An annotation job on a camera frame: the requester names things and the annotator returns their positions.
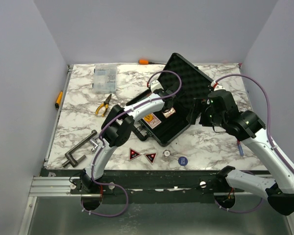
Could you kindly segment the white poker chip stack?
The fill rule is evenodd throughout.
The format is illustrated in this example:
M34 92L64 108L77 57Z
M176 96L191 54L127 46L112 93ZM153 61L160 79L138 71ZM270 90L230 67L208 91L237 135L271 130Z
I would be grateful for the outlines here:
M164 150L162 154L162 160L168 162L170 160L171 152L169 150Z

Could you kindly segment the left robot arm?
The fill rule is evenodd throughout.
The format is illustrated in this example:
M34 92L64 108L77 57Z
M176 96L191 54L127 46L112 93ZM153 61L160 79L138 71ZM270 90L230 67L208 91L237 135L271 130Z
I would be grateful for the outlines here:
M87 193L98 190L104 169L115 150L125 144L134 124L145 116L172 106L178 91L156 89L148 97L129 106L114 106L105 119L101 131L95 136L94 157L89 167L80 176L82 188Z

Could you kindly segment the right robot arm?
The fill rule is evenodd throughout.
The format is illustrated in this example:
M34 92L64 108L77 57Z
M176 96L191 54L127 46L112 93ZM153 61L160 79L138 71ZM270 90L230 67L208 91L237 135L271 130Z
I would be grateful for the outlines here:
M266 199L282 215L294 212L294 163L273 141L269 125L250 110L241 112L231 92L217 90L203 98L194 98L187 116L190 124L221 127L249 148L272 175L265 179L226 166L216 176L222 192L238 188Z

